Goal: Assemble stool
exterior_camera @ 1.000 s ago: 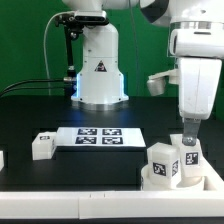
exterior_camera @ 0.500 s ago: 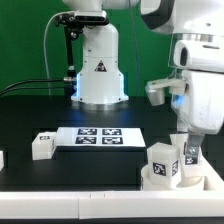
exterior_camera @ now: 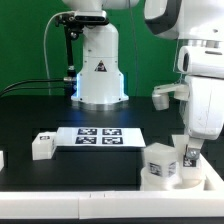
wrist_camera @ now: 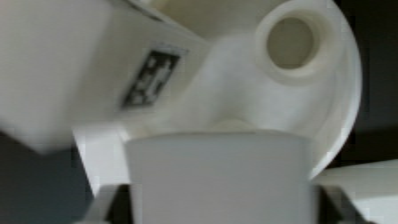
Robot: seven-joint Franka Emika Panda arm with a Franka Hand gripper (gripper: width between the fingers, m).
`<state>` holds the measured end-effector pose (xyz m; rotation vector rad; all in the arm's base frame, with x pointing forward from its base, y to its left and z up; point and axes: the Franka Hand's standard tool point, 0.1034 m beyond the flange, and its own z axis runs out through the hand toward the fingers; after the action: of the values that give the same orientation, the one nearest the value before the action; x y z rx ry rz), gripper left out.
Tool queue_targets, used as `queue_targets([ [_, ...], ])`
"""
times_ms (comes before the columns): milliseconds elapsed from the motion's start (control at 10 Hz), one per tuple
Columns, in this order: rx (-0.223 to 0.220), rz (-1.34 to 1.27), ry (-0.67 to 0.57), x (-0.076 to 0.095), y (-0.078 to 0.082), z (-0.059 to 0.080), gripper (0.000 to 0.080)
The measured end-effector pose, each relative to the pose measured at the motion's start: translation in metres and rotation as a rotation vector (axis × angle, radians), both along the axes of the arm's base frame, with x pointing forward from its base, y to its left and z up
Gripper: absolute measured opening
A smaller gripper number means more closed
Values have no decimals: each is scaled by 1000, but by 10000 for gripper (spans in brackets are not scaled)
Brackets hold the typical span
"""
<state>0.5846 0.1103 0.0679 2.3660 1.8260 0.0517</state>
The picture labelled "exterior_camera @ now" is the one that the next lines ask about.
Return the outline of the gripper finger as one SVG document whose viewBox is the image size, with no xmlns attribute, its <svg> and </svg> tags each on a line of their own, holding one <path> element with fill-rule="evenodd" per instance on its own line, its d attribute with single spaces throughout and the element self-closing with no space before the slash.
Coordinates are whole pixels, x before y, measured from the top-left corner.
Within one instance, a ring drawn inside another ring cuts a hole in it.
<svg viewBox="0 0 224 224">
<path fill-rule="evenodd" d="M 186 145 L 185 156 L 190 160 L 198 160 L 203 143 L 203 139 L 190 137 Z"/>
</svg>

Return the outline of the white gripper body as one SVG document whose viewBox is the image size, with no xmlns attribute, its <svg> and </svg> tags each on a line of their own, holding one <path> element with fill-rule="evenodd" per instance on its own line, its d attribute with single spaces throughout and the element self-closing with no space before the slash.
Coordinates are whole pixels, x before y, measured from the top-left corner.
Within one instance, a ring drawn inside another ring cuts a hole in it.
<svg viewBox="0 0 224 224">
<path fill-rule="evenodd" d="M 193 138 L 216 140 L 224 126 L 224 80 L 186 76 L 188 101 L 183 112 L 185 132 Z"/>
</svg>

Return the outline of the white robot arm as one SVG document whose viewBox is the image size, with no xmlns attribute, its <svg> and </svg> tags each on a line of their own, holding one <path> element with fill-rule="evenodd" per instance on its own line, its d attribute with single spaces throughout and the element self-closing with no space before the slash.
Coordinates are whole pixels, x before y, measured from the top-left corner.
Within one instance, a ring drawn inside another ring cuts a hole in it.
<svg viewBox="0 0 224 224">
<path fill-rule="evenodd" d="M 75 75 L 71 101 L 100 110 L 128 101 L 124 76 L 118 69 L 118 31 L 108 21 L 108 9 L 144 2 L 149 31 L 178 42 L 174 69 L 179 83 L 154 88 L 158 110 L 169 108 L 169 94 L 181 101 L 188 136 L 186 156 L 199 157 L 205 140 L 215 140 L 224 127 L 224 0 L 62 0 L 70 35 L 84 35 L 83 66 Z"/>
</svg>

